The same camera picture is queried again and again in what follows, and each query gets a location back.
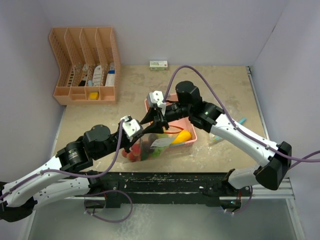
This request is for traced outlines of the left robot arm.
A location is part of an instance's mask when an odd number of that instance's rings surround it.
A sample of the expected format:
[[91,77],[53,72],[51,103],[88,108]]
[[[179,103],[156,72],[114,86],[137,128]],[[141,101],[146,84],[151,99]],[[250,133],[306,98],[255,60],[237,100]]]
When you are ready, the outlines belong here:
[[103,191],[100,178],[114,166],[101,173],[80,172],[107,155],[117,156],[120,149],[130,147],[143,136],[143,127],[136,122],[119,123],[115,133],[105,125],[95,125],[77,140],[59,150],[49,161],[13,182],[0,184],[0,218],[12,223],[32,214],[41,205],[59,199]]

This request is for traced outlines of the clear orange-zipper bag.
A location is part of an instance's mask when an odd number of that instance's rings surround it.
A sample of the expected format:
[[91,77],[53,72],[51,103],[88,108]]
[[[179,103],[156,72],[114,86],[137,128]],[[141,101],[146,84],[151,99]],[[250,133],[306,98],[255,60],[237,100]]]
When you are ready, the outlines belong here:
[[183,130],[182,127],[170,125],[164,133],[147,133],[130,147],[129,153],[122,149],[117,161],[134,163],[158,158],[173,145],[172,142]]

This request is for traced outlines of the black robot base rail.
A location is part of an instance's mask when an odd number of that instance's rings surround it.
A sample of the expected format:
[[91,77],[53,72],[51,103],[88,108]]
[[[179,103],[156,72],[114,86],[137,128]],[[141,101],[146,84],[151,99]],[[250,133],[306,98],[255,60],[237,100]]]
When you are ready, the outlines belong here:
[[225,178],[225,172],[108,172],[89,179],[86,187],[104,197],[107,208],[129,203],[237,208],[250,188],[232,188]]

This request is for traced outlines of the red strawberry cluster with leaves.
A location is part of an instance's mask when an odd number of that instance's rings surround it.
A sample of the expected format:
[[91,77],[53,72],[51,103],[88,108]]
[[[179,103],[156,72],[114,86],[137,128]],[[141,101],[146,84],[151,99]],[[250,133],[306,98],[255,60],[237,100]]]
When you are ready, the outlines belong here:
[[122,150],[121,152],[122,157],[133,163],[133,162],[139,162],[141,160],[142,150],[139,144],[134,144],[131,148],[129,153],[127,153],[125,150]]

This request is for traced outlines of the dark red plum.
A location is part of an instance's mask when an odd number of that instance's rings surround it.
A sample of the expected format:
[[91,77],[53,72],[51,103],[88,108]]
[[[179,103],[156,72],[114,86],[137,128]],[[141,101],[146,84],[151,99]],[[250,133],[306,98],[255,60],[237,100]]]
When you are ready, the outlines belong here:
[[155,149],[152,148],[151,145],[152,145],[152,143],[149,142],[148,140],[142,141],[142,143],[140,145],[141,146],[141,153],[147,154],[147,155],[152,154],[155,151]]

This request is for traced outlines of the green grape bunch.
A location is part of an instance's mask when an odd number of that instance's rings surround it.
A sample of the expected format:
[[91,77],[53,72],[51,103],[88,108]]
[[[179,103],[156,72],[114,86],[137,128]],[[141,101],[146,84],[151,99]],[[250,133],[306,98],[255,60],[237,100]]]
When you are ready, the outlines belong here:
[[[156,134],[152,133],[149,135],[148,140],[152,144],[154,141],[157,139],[162,139],[162,138],[167,138],[169,135],[168,134]],[[150,151],[151,153],[149,154],[149,159],[155,159],[160,156],[160,154],[168,147],[168,145],[163,145],[163,146],[155,146],[151,147]]]

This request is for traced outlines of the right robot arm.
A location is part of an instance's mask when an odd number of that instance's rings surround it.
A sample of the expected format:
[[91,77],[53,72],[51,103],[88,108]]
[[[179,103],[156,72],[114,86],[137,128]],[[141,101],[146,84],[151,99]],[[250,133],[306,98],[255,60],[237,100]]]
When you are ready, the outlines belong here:
[[141,124],[151,124],[143,131],[144,134],[162,134],[170,122],[188,118],[194,127],[230,142],[257,163],[247,168],[231,169],[226,174],[222,183],[226,195],[233,196],[241,188],[253,185],[262,185],[273,191],[279,188],[291,166],[290,144],[285,141],[277,144],[265,139],[228,118],[226,110],[204,101],[199,88],[190,81],[178,83],[175,92],[177,100],[170,104],[165,102],[161,91],[147,95],[149,109]]

